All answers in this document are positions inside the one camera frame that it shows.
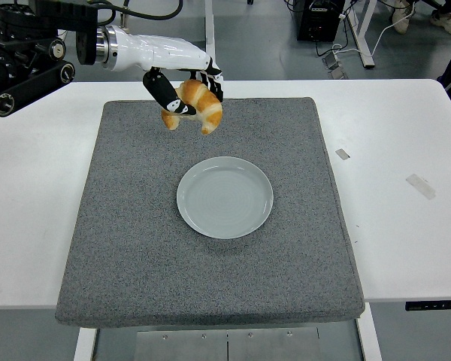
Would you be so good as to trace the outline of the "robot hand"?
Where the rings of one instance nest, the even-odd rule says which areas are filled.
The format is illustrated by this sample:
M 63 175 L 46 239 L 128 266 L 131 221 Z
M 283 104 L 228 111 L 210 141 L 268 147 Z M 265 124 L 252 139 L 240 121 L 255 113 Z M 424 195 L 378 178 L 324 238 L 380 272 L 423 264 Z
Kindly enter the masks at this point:
M 122 71 L 136 65 L 145 71 L 143 85 L 150 95 L 167 111 L 193 115 L 196 109 L 180 100 L 163 68 L 189 71 L 201 75 L 203 84 L 223 100 L 222 71 L 206 52 L 181 38 L 155 35 L 131 35 L 118 26 L 103 28 L 108 40 L 107 61 L 104 66 L 112 71 Z

